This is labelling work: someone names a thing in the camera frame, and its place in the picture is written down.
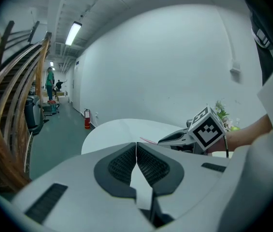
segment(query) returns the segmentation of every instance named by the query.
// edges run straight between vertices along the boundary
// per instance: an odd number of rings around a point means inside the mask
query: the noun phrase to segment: white table
[[[181,129],[181,127],[143,119],[113,120],[96,127],[86,137],[82,154],[125,143],[146,143],[144,139],[157,143],[163,137]],[[152,188],[137,164],[132,172],[130,186],[137,191],[136,205],[141,209],[149,210]]]

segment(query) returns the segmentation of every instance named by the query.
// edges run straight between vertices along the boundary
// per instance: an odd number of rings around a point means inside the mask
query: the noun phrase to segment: cable
[[[225,145],[225,152],[227,153],[227,158],[229,158],[229,147],[228,147],[226,135],[223,136],[223,139],[224,139],[224,145]]]
[[[96,126],[98,127],[99,125],[97,123],[97,116],[94,116],[94,118],[95,118],[95,121],[96,121]]]

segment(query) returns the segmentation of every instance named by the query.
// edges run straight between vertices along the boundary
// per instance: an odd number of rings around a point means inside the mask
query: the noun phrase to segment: black vent
[[[150,186],[170,172],[167,163],[142,148],[137,149],[137,164]]]
[[[227,168],[225,166],[220,166],[220,165],[216,165],[216,164],[212,164],[212,163],[207,163],[207,162],[203,163],[202,167],[203,168],[208,168],[208,169],[211,169],[211,170],[215,170],[215,171],[218,171],[218,172],[222,172],[222,173]]]
[[[113,153],[99,160],[94,167],[97,183],[114,197],[136,199],[136,190],[130,187],[131,174],[136,164],[136,144],[123,144],[109,148],[113,150]]]
[[[29,218],[42,223],[68,187],[53,184],[25,213]]]
[[[135,162],[135,148],[131,148],[113,159],[108,165],[108,171],[117,180],[130,185]]]
[[[165,150],[161,146],[137,143],[137,164],[155,197],[173,193],[185,174],[179,162],[159,153]]]

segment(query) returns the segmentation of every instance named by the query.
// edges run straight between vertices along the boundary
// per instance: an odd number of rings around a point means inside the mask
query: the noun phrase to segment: door
[[[81,112],[80,110],[80,89],[83,77],[83,66],[85,61],[85,55],[81,55],[77,60],[74,68],[74,85],[73,85],[73,108]]]

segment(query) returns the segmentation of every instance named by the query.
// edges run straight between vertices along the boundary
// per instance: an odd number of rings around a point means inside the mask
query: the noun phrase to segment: stair handrail
[[[1,42],[0,42],[0,66],[2,64],[3,54],[4,54],[4,52],[6,50],[14,47],[15,45],[18,45],[21,42],[28,41],[30,43],[32,41],[34,33],[35,33],[37,27],[39,26],[40,22],[37,21],[35,23],[35,25],[32,27],[32,29],[22,30],[22,31],[18,31],[18,32],[13,32],[12,33],[12,29],[14,27],[14,24],[15,24],[14,21],[10,21],[8,23],[8,25],[7,25],[7,27],[6,27],[5,31],[4,31],[4,34],[3,34],[2,38],[1,38]],[[16,35],[16,34],[23,34],[23,35],[18,36],[16,38],[12,38],[12,39],[9,40],[9,37],[11,35]],[[19,39],[21,39],[21,40],[15,42],[12,45],[7,46],[9,43],[14,42],[14,41],[19,40]]]
[[[6,120],[7,123],[3,128],[3,132],[0,129],[0,179],[3,181],[3,183],[7,184],[14,191],[20,190],[23,186],[30,182],[30,178],[24,173],[24,156],[26,148],[24,147],[23,144],[24,141],[21,135],[21,131],[24,130],[28,131],[24,115],[24,107],[34,76],[36,76],[37,94],[40,97],[42,97],[41,76],[43,70],[43,63],[50,44],[50,38],[51,33],[48,32],[46,33],[46,36],[42,41],[26,48],[6,66],[3,67],[0,66],[0,68],[2,68],[2,70],[0,71],[1,83],[4,77],[19,62],[21,58],[23,58],[31,50],[33,50],[42,43],[42,46],[39,49],[37,49],[32,56],[30,56],[30,58],[20,67],[20,69],[17,69],[16,76],[12,78],[12,80],[7,86],[7,89],[5,89],[3,93],[4,98],[0,100],[1,114],[3,112],[2,108],[4,107],[4,105],[6,105],[7,98],[10,96],[11,91],[15,86],[15,83],[17,82],[17,80],[19,81],[21,73],[24,71],[24,69],[27,69],[25,75],[21,78],[19,85],[16,89],[16,92],[14,93],[14,96],[12,98],[11,106],[9,107],[7,114]],[[10,149],[9,143],[11,131],[13,132],[12,134],[13,147]]]

